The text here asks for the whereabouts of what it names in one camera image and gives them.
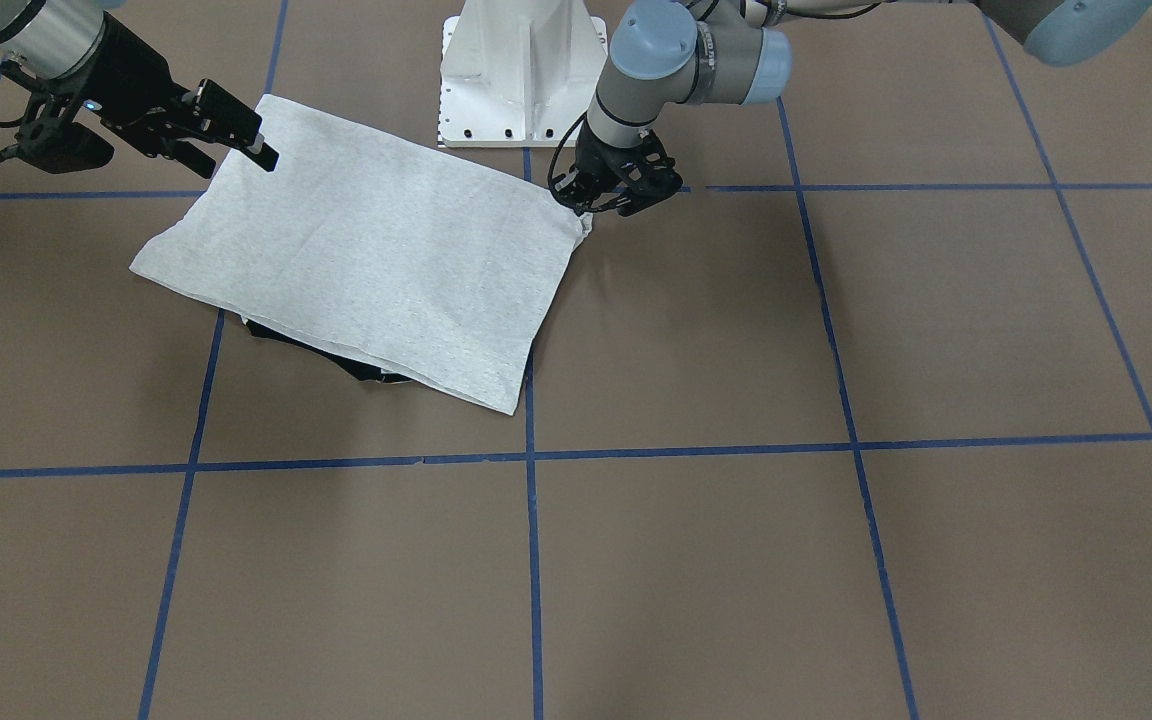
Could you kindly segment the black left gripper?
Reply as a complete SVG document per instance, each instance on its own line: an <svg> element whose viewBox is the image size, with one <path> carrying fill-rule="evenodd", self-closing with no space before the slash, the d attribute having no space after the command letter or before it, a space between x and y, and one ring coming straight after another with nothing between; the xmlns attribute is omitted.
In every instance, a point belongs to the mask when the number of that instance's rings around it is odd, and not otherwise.
<svg viewBox="0 0 1152 720"><path fill-rule="evenodd" d="M675 165L653 131L636 146L621 149L600 141L585 126L577 136L571 170L550 176L550 196L577 217L631 217L670 199L684 187Z"/></svg>

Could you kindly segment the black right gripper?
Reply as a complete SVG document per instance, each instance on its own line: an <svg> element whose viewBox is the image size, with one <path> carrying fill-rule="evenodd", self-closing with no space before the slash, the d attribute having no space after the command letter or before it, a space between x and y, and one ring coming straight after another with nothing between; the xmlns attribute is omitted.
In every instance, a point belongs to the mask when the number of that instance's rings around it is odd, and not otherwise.
<svg viewBox="0 0 1152 720"><path fill-rule="evenodd" d="M265 172L279 152L262 118L218 82L194 91L172 78L166 59L108 12L37 12L14 37L14 81L29 100L15 132L15 158L50 174L105 167L114 147L76 119L91 111L146 158L179 161L197 176L207 156L168 122L183 109L198 141L238 150Z"/></svg>

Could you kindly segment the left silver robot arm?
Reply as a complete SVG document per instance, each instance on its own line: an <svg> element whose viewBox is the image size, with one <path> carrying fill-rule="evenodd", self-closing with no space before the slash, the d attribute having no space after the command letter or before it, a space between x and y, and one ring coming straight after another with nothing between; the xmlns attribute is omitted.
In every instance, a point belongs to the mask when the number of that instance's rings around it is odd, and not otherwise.
<svg viewBox="0 0 1152 720"><path fill-rule="evenodd" d="M684 187L654 126L667 105L773 103L791 76L791 20L855 20L895 3L967 3L1048 67L1092 59L1137 26L1152 1L632 1L576 132L570 169L547 188L577 217L631 217Z"/></svg>

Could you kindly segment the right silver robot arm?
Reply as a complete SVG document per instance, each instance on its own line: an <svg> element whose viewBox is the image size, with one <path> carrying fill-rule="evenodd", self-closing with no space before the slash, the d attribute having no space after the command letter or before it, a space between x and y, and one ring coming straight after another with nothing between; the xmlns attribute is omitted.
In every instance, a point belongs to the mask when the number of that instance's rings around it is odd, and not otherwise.
<svg viewBox="0 0 1152 720"><path fill-rule="evenodd" d="M14 141L0 150L0 165L18 160L54 176L105 167L115 149L79 122L90 111L141 156L202 179L218 167L202 143L276 168L260 115L214 81L179 85L168 60L115 18L109 1L0 1L0 76L29 94L22 115L6 123Z"/></svg>

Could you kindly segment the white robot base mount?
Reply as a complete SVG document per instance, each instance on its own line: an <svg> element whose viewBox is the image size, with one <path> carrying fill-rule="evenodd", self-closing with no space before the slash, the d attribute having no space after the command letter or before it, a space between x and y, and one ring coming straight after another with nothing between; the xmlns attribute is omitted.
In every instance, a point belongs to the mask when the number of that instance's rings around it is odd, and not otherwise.
<svg viewBox="0 0 1152 720"><path fill-rule="evenodd" d="M439 146L554 149L593 99L609 32L584 1L467 1L440 38Z"/></svg>

